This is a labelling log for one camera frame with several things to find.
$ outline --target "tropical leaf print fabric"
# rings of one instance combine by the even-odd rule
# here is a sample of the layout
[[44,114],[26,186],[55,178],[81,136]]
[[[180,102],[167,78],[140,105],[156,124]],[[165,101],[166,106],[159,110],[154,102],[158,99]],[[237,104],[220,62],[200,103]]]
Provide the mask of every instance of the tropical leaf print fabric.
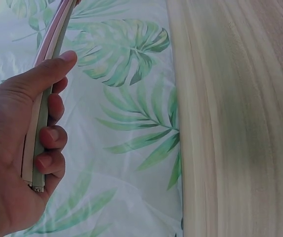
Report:
[[[0,84],[32,67],[59,0],[0,0]],[[11,237],[182,235],[177,96],[165,0],[82,0],[63,51],[66,175]]]

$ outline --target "wood panel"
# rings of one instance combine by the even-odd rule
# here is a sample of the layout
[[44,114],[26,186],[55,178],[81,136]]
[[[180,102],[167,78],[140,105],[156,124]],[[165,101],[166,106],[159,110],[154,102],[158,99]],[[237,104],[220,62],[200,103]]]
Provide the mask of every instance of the wood panel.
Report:
[[283,237],[283,0],[167,0],[185,237]]

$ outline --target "palm leaf print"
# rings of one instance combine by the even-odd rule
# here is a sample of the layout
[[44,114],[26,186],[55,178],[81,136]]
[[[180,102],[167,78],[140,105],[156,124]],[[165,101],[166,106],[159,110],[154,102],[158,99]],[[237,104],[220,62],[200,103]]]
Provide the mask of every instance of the palm leaf print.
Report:
[[[35,32],[15,39],[13,41],[23,40],[25,38],[36,36],[37,48],[39,48],[43,33],[49,26],[53,16],[54,9],[50,7],[50,4],[55,2],[55,0],[6,0],[9,8],[12,9],[13,13],[17,15],[18,18],[28,18],[28,24]],[[79,6],[75,8],[72,13],[70,21],[87,19],[90,17],[97,16],[110,16],[114,14],[119,14],[125,12],[124,10],[114,10],[109,11],[113,7],[120,6],[127,3],[128,0],[88,0],[82,1]]]
[[[27,229],[23,236],[32,234],[49,234],[62,232],[68,228],[78,225],[91,215],[102,210],[114,197],[117,189],[106,190],[91,198],[85,205],[79,207],[79,203],[88,193],[91,182],[91,172],[93,165],[90,163],[78,176],[74,189],[70,196],[58,207],[51,216],[49,209],[52,205],[54,195],[50,198],[45,213],[41,219],[31,228]],[[82,233],[78,236],[97,237],[106,231],[111,224],[96,226],[92,231]]]
[[[119,88],[121,98],[110,92],[110,89],[104,87],[104,94],[114,110],[102,106],[103,112],[111,118],[97,120],[104,126],[116,131],[131,131],[137,129],[148,129],[146,135],[132,138],[131,140],[118,144],[113,147],[105,148],[113,154],[124,154],[132,150],[137,150],[151,144],[157,144],[157,147],[151,154],[139,165],[138,171],[148,169],[161,161],[165,160],[169,154],[179,145],[179,129],[177,127],[177,103],[176,90],[170,91],[168,104],[163,103],[163,75],[155,84],[150,97],[150,103],[147,100],[146,88],[144,83],[138,84],[136,95],[133,99],[129,92],[129,86]],[[152,127],[160,127],[161,131],[151,132]],[[173,187],[181,175],[181,155],[178,153],[174,167],[171,172],[167,189]]]
[[[126,80],[133,85],[146,77],[156,64],[152,54],[170,44],[166,29],[137,19],[70,23],[69,29],[81,30],[73,41],[78,66],[91,78],[113,87],[122,86]],[[138,65],[128,78],[133,60]]]

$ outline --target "finger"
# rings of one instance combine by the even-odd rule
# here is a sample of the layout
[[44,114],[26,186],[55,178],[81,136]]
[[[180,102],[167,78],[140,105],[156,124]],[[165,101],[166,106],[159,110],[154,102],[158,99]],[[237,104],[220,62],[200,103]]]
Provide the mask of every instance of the finger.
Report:
[[25,95],[34,101],[41,92],[63,79],[76,62],[76,53],[67,51],[59,58],[45,60],[29,71],[6,80],[0,89]]
[[63,150],[67,144],[68,135],[62,127],[55,125],[41,129],[39,139],[45,149]]
[[45,175],[44,192],[39,195],[47,203],[65,174],[65,159],[61,152],[54,150],[39,155],[35,165],[39,172]]
[[63,116],[64,105],[61,97],[58,94],[51,94],[48,97],[48,125],[55,125]]
[[61,93],[68,85],[68,79],[66,77],[62,78],[61,81],[57,82],[52,87],[52,93],[59,94]]

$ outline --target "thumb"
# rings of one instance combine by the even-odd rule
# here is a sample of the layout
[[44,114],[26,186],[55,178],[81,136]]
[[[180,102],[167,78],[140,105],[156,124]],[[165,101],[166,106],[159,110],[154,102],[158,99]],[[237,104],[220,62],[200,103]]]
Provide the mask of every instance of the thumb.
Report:
[[77,62],[74,51],[67,51],[55,59],[48,59],[20,75],[6,80],[0,89],[24,94],[33,101],[36,97],[63,79]]

